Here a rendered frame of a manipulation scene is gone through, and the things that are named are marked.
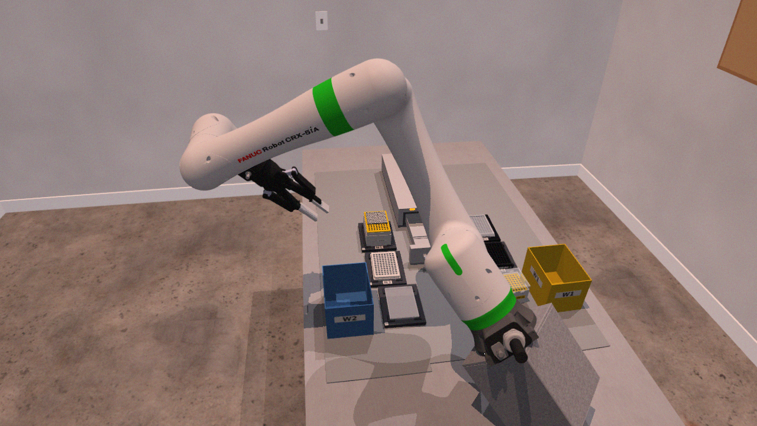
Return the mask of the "yellow open-top bin labelled w1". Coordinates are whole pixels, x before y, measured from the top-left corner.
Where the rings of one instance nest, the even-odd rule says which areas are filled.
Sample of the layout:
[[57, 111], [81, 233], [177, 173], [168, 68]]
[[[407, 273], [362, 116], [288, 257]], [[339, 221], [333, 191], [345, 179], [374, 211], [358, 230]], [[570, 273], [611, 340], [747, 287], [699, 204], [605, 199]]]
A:
[[528, 247], [522, 273], [537, 306], [557, 312], [581, 309], [592, 281], [565, 244]]

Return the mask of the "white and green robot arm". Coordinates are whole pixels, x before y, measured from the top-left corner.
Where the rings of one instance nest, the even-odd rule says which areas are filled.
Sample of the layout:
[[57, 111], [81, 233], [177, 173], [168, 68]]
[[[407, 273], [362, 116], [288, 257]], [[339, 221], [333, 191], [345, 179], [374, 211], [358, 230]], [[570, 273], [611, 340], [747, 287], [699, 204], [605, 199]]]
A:
[[490, 258], [437, 156], [412, 85], [389, 60], [366, 60], [240, 128], [222, 114], [205, 114], [193, 125], [180, 173], [198, 191], [237, 175], [254, 180], [272, 157], [371, 123], [419, 211], [432, 248], [425, 269], [470, 328], [475, 349], [490, 367], [512, 355], [526, 362], [524, 348], [539, 338], [537, 317]]

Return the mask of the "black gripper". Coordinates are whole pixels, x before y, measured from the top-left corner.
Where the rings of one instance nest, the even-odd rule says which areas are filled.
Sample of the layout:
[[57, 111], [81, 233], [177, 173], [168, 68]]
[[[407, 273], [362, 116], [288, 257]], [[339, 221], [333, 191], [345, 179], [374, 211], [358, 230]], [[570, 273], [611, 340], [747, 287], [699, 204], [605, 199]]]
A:
[[[294, 178], [299, 184], [289, 178], [288, 175], [291, 178]], [[297, 199], [292, 196], [291, 192], [288, 192], [294, 191], [310, 200], [311, 203], [318, 206], [318, 208], [325, 211], [325, 213], [329, 213], [329, 205], [325, 204], [324, 201], [318, 198], [318, 196], [315, 196], [316, 187], [306, 180], [305, 177], [298, 172], [295, 166], [290, 170], [286, 170], [280, 168], [277, 163], [271, 159], [268, 159], [267, 165], [263, 168], [263, 171], [252, 181], [265, 189], [263, 191], [264, 199], [275, 202], [277, 205], [282, 206], [282, 208], [288, 211], [299, 210], [315, 222], [318, 220], [317, 213], [308, 208], [305, 204], [300, 203], [300, 200], [297, 201]]]

